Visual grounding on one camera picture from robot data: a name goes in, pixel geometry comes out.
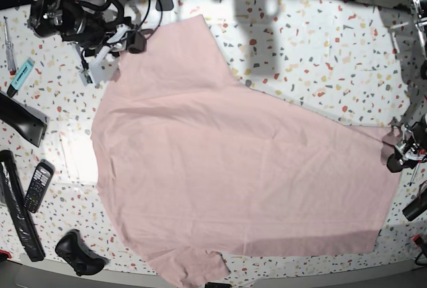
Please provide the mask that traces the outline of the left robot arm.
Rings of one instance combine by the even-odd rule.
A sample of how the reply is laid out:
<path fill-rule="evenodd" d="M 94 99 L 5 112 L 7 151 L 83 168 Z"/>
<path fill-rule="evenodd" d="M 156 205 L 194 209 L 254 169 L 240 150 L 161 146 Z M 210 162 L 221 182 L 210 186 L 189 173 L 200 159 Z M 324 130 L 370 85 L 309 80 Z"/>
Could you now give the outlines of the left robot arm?
<path fill-rule="evenodd" d="M 412 25 L 422 53 L 422 64 L 415 71 L 420 81 L 414 85 L 418 97 L 426 96 L 426 0 L 408 0 L 412 15 Z M 401 139 L 394 146 L 394 153 L 387 160 L 387 168 L 392 173 L 403 169 L 413 169 L 426 162 L 426 114 L 423 113 L 413 123 L 403 121 L 399 126 Z"/>

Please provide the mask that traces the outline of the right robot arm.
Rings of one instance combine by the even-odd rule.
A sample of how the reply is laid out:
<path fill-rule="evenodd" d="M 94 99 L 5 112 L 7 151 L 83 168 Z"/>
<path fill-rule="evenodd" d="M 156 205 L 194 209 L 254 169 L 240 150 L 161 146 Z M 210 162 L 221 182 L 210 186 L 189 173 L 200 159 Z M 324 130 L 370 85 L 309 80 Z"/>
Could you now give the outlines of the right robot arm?
<path fill-rule="evenodd" d="M 147 45 L 141 24 L 125 16 L 119 0 L 32 0 L 28 26 L 38 37 L 60 35 L 76 44 L 81 58 L 101 57 L 102 51 L 116 57 L 121 51 L 142 53 Z"/>

